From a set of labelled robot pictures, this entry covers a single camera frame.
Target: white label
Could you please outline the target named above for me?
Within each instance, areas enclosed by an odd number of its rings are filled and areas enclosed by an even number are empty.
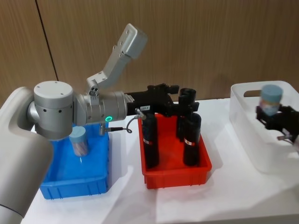
[[[282,132],[283,132],[283,134],[285,134],[285,135],[289,135],[290,133],[286,130],[286,129],[282,129]]]
[[[149,111],[150,110],[150,106],[141,106],[140,110],[141,111]]]
[[[185,143],[189,146],[195,146],[195,143],[194,142],[190,142],[188,141],[187,139],[185,139]]]
[[[145,139],[143,139],[143,141],[144,141],[146,144],[150,145],[150,142],[149,142],[149,141],[147,141],[147,140],[145,140]]]

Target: white plastic bin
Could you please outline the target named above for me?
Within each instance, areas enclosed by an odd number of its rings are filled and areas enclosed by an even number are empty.
[[[229,118],[253,165],[263,173],[283,173],[299,170],[299,156],[295,146],[278,141],[283,135],[267,130],[256,119],[256,106],[260,97],[244,97],[247,91],[261,90],[264,85],[275,84],[283,89],[281,104],[299,111],[299,94],[287,82],[269,81],[235,84],[231,87]]]

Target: red plastic tray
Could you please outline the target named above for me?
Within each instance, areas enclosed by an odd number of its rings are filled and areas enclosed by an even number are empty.
[[[159,165],[147,169],[143,148],[142,123],[138,120],[142,174],[148,189],[167,188],[206,183],[207,173],[212,169],[205,143],[199,140],[199,166],[189,167],[183,163],[184,144],[176,138],[177,116],[166,118],[156,114],[158,127]]]

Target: plastic container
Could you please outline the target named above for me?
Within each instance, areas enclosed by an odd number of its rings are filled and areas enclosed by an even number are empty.
[[[283,81],[235,84],[231,87],[229,118],[253,165],[263,173],[284,173],[299,169],[299,156],[296,148],[288,142],[278,141],[283,135],[275,130],[267,130],[256,119],[256,97],[244,97],[248,91],[261,90],[267,84],[283,89],[281,104],[299,110],[299,94]]]
[[[70,136],[71,145],[73,146],[76,156],[86,156],[89,152],[87,144],[86,129],[82,126],[73,127]]]
[[[45,199],[95,195],[108,191],[108,134],[99,125],[85,126],[90,152],[74,154],[69,138],[53,141],[54,159],[41,184]]]
[[[156,115],[158,126],[159,165],[146,168],[143,148],[142,123],[138,120],[142,174],[148,189],[200,185],[206,183],[212,164],[202,137],[199,140],[199,165],[186,166],[183,163],[184,143],[176,138],[177,117],[166,118]]]

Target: blue cap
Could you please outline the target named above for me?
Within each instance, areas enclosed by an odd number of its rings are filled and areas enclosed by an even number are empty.
[[[86,141],[86,130],[82,126],[73,127],[73,131],[69,137],[72,143],[84,142]]]
[[[283,90],[277,85],[264,85],[261,91],[261,98],[271,102],[279,103],[282,98]]]

